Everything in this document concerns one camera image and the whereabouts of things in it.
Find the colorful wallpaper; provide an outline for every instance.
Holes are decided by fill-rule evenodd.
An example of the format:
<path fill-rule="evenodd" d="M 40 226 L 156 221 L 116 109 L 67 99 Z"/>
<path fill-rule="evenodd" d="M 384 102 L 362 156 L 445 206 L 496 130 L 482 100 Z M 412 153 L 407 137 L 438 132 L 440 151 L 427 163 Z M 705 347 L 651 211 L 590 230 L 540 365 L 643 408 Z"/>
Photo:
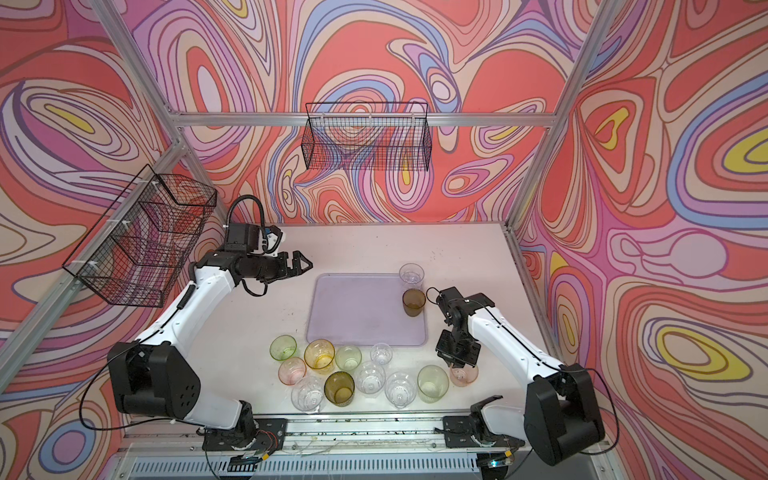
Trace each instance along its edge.
<path fill-rule="evenodd" d="M 767 3 L 630 0 L 515 225 L 625 478 L 768 478 L 767 119 Z"/>
<path fill-rule="evenodd" d="M 553 111 L 597 6 L 576 2 L 122 5 L 179 111 L 303 111 L 422 100 L 439 112 Z M 302 128 L 191 127 L 222 198 L 279 223 L 500 221 L 541 139 L 530 127 L 432 129 L 424 172 L 306 172 Z M 253 218 L 249 204 L 240 215 Z"/>
<path fill-rule="evenodd" d="M 541 127 L 459 127 L 435 145 L 429 171 L 306 170 L 298 127 L 188 127 L 187 138 L 226 205 L 256 194 L 277 223 L 502 221 Z M 255 216 L 251 202 L 239 215 Z"/>
<path fill-rule="evenodd" d="M 86 230 L 168 146 L 87 0 L 0 2 L 0 343 L 61 273 Z M 197 253 L 220 241 L 208 225 Z M 120 433 L 77 420 L 109 347 L 157 312 L 78 294 L 0 395 L 0 479 L 96 478 Z M 91 390 L 95 425 L 124 421 L 108 377 Z"/>

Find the transparent cup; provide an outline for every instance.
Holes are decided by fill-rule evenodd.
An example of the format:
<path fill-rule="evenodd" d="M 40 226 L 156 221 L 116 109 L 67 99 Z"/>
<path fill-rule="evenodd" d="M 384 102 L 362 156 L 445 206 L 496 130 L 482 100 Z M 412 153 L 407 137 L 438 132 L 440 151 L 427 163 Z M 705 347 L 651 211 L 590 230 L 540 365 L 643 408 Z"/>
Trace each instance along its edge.
<path fill-rule="evenodd" d="M 386 343 L 377 343 L 371 347 L 371 361 L 376 365 L 386 365 L 392 361 L 392 347 Z"/>
<path fill-rule="evenodd" d="M 448 370 L 448 377 L 451 383 L 456 386 L 467 386 L 478 378 L 478 367 L 464 365 L 461 368 L 452 367 Z"/>
<path fill-rule="evenodd" d="M 333 357 L 336 350 L 333 344 L 325 339 L 315 340 L 304 350 L 304 362 L 320 375 L 328 375 L 333 371 Z"/>
<path fill-rule="evenodd" d="M 352 372 L 362 362 L 362 353 L 354 345 L 346 345 L 336 351 L 336 364 L 345 372 Z"/>
<path fill-rule="evenodd" d="M 374 362 L 365 362 L 355 371 L 355 386 L 366 395 L 373 395 L 382 389 L 386 381 L 384 367 Z"/>
<path fill-rule="evenodd" d="M 355 380 L 347 372 L 334 372 L 326 380 L 324 389 L 329 402 L 346 407 L 355 396 Z"/>
<path fill-rule="evenodd" d="M 323 382 L 316 376 L 304 377 L 291 390 L 290 401 L 301 412 L 318 413 L 326 401 Z"/>
<path fill-rule="evenodd" d="M 424 269 L 415 263 L 406 263 L 400 267 L 400 280 L 405 284 L 406 290 L 411 288 L 421 290 Z"/>
<path fill-rule="evenodd" d="M 402 295 L 402 308 L 408 316 L 418 316 L 426 303 L 427 297 L 421 290 L 411 288 Z"/>
<path fill-rule="evenodd" d="M 270 356 L 282 362 L 296 353 L 296 339 L 290 335 L 278 336 L 270 345 Z"/>
<path fill-rule="evenodd" d="M 440 400 L 448 392 L 448 375 L 437 365 L 427 365 L 419 372 L 419 398 L 426 403 Z"/>
<path fill-rule="evenodd" d="M 277 378 L 284 385 L 296 385 L 306 375 L 306 364 L 297 356 L 292 356 L 280 364 Z"/>
<path fill-rule="evenodd" d="M 395 407 L 404 409 L 416 398 L 416 382 L 413 376 L 405 372 L 395 372 L 389 376 L 384 385 L 386 398 Z"/>

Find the black cable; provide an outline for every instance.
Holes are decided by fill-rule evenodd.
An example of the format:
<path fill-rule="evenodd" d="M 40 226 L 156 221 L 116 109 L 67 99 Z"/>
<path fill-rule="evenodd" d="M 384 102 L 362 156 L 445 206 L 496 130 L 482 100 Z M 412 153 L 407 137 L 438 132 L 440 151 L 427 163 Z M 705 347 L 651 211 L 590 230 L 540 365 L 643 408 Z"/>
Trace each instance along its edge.
<path fill-rule="evenodd" d="M 611 403 L 611 410 L 613 411 L 614 419 L 616 420 L 616 439 L 614 440 L 613 445 L 611 445 L 610 447 L 608 447 L 605 450 L 601 450 L 600 452 L 579 452 L 579 453 L 581 453 L 582 455 L 592 455 L 592 456 L 604 455 L 604 454 L 606 454 L 606 453 L 608 453 L 611 450 L 616 448 L 616 445 L 619 444 L 619 437 L 621 435 L 621 427 L 620 427 L 620 423 L 619 423 L 619 417 L 618 417 L 618 415 L 616 415 L 616 404 L 614 404 L 614 398 L 611 395 L 611 389 L 608 388 L 608 384 L 605 382 L 605 380 L 603 379 L 603 376 L 600 374 L 600 372 L 598 372 L 596 369 L 593 369 L 591 367 L 583 368 L 581 370 L 563 370 L 563 369 L 559 369 L 559 368 L 553 367 L 552 365 L 547 364 L 546 362 L 542 361 L 539 356 L 537 356 L 535 353 L 533 353 L 531 351 L 531 349 L 529 349 L 528 346 L 525 345 L 525 343 L 523 343 L 522 340 L 520 340 L 514 333 L 512 333 L 503 323 L 501 323 L 498 320 L 498 318 L 496 318 L 496 315 L 494 315 L 493 312 L 487 306 L 485 306 L 482 303 L 478 302 L 477 300 L 473 300 L 471 298 L 453 299 L 451 301 L 461 301 L 461 300 L 468 300 L 469 302 L 477 303 L 479 306 L 483 307 L 485 309 L 485 311 L 488 312 L 491 315 L 491 317 L 493 317 L 494 320 L 496 320 L 496 323 L 498 323 L 501 328 L 503 328 L 504 330 L 507 331 L 507 333 L 512 335 L 512 338 L 516 339 L 523 346 L 523 348 L 525 348 L 528 351 L 528 353 L 530 353 L 543 366 L 546 366 L 546 367 L 548 367 L 550 369 L 553 369 L 555 372 L 560 372 L 560 373 L 594 372 L 598 376 L 598 378 L 600 379 L 600 382 L 603 384 L 603 387 L 605 388 L 605 392 L 608 395 L 608 401 Z"/>
<path fill-rule="evenodd" d="M 523 464 L 525 463 L 525 461 L 526 461 L 526 460 L 528 460 L 528 457 L 530 457 L 531 455 L 533 455 L 533 450 L 531 450 L 530 452 L 528 452 L 528 454 L 525 456 L 525 458 L 524 458 L 524 459 L 522 459 L 522 460 L 520 461 L 520 463 L 518 463 L 518 466 L 516 466 L 514 470 L 512 470 L 511 472 L 507 472 L 507 475 L 505 475 L 505 477 L 503 478 L 503 480 L 507 480 L 507 478 L 510 478 L 510 477 L 512 477 L 512 476 L 513 476 L 515 473 L 517 473 L 517 472 L 518 472 L 518 470 L 519 470 L 520 468 L 523 468 Z"/>
<path fill-rule="evenodd" d="M 435 302 L 432 302 L 432 301 L 429 299 L 429 291 L 430 291 L 430 290 L 434 290 L 434 291 L 436 291 L 436 292 L 437 292 L 437 297 L 436 297 L 436 298 L 440 298 L 440 290 L 437 290 L 435 287 L 431 286 L 431 287 L 429 287 L 429 288 L 427 289 L 427 291 L 426 291 L 426 292 L 424 292 L 424 296 L 426 297 L 427 301 L 428 301 L 428 302 L 430 302 L 432 305 L 437 305 L 437 302 L 436 302 L 436 301 L 435 301 Z"/>
<path fill-rule="evenodd" d="M 221 477 L 216 473 L 214 470 L 214 467 L 210 464 L 210 460 L 208 459 L 208 452 L 203 450 L 205 452 L 205 462 L 208 464 L 208 468 L 212 474 L 214 474 L 214 477 L 216 477 L 217 480 L 221 480 Z"/>
<path fill-rule="evenodd" d="M 248 293 L 249 293 L 251 296 L 265 296 L 265 295 L 266 295 L 266 288 L 269 286 L 269 285 L 267 285 L 267 284 L 265 283 L 265 284 L 264 284 L 264 291 L 263 291 L 261 294 L 258 294 L 258 293 L 254 293 L 254 292 L 251 292 L 251 291 L 250 291 L 250 289 L 248 288 L 248 285 L 246 285 L 246 283 L 245 283 L 245 279 L 244 279 L 244 278 L 243 278 L 243 279 L 242 279 L 240 282 L 242 282 L 242 283 L 243 283 L 243 288 L 244 288 L 244 289 L 245 289 L 245 291 L 246 291 L 246 292 L 248 292 Z"/>
<path fill-rule="evenodd" d="M 131 346 L 129 346 L 128 348 L 126 348 L 126 349 L 125 349 L 125 350 L 123 350 L 122 352 L 118 353 L 116 356 L 113 356 L 111 359 L 109 359 L 109 360 L 108 360 L 108 361 L 107 361 L 107 362 L 104 364 L 104 366 L 102 366 L 102 367 L 99 369 L 99 371 L 98 371 L 98 372 L 96 372 L 96 375 L 94 375 L 94 376 L 93 376 L 93 378 L 91 379 L 91 381 L 90 381 L 90 382 L 88 382 L 88 386 L 86 386 L 86 387 L 85 387 L 85 391 L 83 392 L 83 396 L 82 396 L 82 397 L 80 397 L 80 404 L 79 404 L 79 406 L 78 406 L 78 416 L 80 417 L 80 423 L 81 423 L 81 424 L 82 424 L 82 425 L 83 425 L 83 426 L 84 426 L 86 429 L 88 429 L 88 430 L 93 430 L 93 431 L 95 431 L 95 432 L 113 432 L 114 430 L 122 430 L 122 429 L 127 429 L 128 427 L 134 427 L 134 426 L 136 426 L 136 425 L 141 425 L 142 423 L 157 422 L 157 421 L 159 421 L 159 420 L 175 420 L 176 422 L 179 422 L 179 423 L 186 423 L 187 425 L 195 425 L 195 426 L 200 426 L 200 425 L 198 425 L 198 424 L 196 424 L 196 423 L 192 423 L 192 422 L 185 422 L 184 420 L 179 420 L 179 419 L 172 419 L 172 418 L 170 418 L 170 417 L 157 417 L 157 418 L 153 418 L 153 419 L 141 420 L 140 422 L 131 422 L 131 423 L 128 423 L 128 424 L 126 424 L 126 425 L 120 425 L 120 426 L 117 426 L 117 427 L 106 427 L 106 428 L 101 428 L 101 427 L 94 427 L 94 426 L 91 426 L 91 425 L 87 424 L 87 423 L 85 422 L 85 418 L 83 417 L 83 407 L 84 407 L 84 404 L 85 404 L 85 397 L 88 395 L 88 391 L 89 391 L 89 390 L 91 390 L 91 387 L 94 385 L 94 383 L 96 383 L 96 379 L 99 377 L 99 375 L 101 375 L 101 373 L 104 371 L 104 369 L 106 369 L 106 368 L 107 368 L 107 366 L 109 366 L 109 362 L 111 362 L 112 360 L 114 360 L 114 359 L 116 359 L 116 358 L 118 358 L 118 357 L 120 357 L 120 356 L 123 356 L 123 354 L 124 354 L 124 353 L 127 353 L 127 352 L 131 351 L 131 350 L 132 350 L 133 348 L 135 348 L 136 346 L 138 346 L 138 345 L 140 345 L 140 344 L 142 344 L 142 343 L 146 342 L 147 340 L 149 340 L 149 339 L 150 339 L 150 338 L 152 338 L 153 336 L 157 335 L 157 334 L 158 334 L 158 333 L 159 333 L 159 332 L 160 332 L 160 331 L 161 331 L 161 330 L 162 330 L 162 329 L 163 329 L 163 328 L 164 328 L 164 327 L 165 327 L 165 326 L 168 324 L 168 322 L 170 322 L 170 319 L 174 318 L 174 315 L 176 315 L 176 313 L 177 313 L 179 310 L 180 310 L 180 309 L 176 309 L 176 310 L 174 310 L 174 312 L 173 312 L 173 313 L 172 313 L 172 314 L 171 314 L 171 315 L 168 317 L 168 319 L 167 319 L 167 320 L 165 320 L 165 322 L 163 322 L 163 324 L 162 324 L 162 325 L 160 325 L 160 328 L 158 328 L 157 330 L 155 330 L 154 332 L 152 332 L 152 334 L 150 334 L 150 335 L 149 335 L 147 338 L 145 338 L 145 339 L 142 339 L 142 340 L 141 340 L 141 341 L 139 341 L 138 343 L 132 343 L 132 344 L 131 344 Z"/>

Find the white tabletop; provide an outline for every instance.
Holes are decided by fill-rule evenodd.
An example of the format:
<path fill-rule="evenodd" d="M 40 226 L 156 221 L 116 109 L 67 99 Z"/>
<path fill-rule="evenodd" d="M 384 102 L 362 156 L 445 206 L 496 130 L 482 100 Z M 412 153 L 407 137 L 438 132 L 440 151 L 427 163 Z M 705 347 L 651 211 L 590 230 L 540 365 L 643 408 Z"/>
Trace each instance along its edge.
<path fill-rule="evenodd" d="M 298 413 L 290 401 L 290 387 L 277 379 L 280 364 L 270 357 L 269 347 L 277 336 L 287 333 L 296 339 L 303 355 L 313 289 L 321 273 L 396 273 L 404 263 L 417 263 L 425 271 L 425 289 L 456 286 L 464 296 L 482 292 L 521 333 L 545 349 L 497 224 L 306 226 L 285 227 L 283 232 L 286 239 L 280 249 L 301 250 L 314 268 L 271 284 L 263 298 L 251 297 L 237 287 L 203 326 L 188 359 L 203 383 L 221 395 L 250 402 L 256 415 Z M 255 282 L 250 287 L 257 292 L 261 289 Z M 448 372 L 435 353 L 440 332 L 448 328 L 437 306 L 427 304 L 426 322 L 427 343 L 395 348 L 387 374 L 405 371 L 415 377 L 428 364 Z M 361 350 L 367 359 L 369 348 Z M 480 352 L 478 368 L 479 377 L 470 386 L 451 384 L 438 402 L 427 404 L 417 398 L 405 410 L 466 410 L 491 395 L 503 395 L 523 406 L 525 391 L 490 350 Z M 323 413 L 394 411 L 383 393 L 369 398 L 356 392 L 349 406 L 327 403 Z"/>

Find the black wire mesh basket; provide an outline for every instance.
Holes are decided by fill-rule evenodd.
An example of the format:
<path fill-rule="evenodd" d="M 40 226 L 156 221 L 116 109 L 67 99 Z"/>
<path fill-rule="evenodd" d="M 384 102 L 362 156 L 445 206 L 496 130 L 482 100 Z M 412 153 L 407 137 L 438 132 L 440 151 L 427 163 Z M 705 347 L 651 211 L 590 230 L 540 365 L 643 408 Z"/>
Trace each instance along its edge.
<path fill-rule="evenodd" d="M 306 104 L 301 151 L 307 170 L 429 170 L 425 102 Z"/>
<path fill-rule="evenodd" d="M 154 174 L 96 251 L 76 270 L 72 255 L 63 267 L 111 305 L 162 307 L 216 200 L 206 184 Z"/>

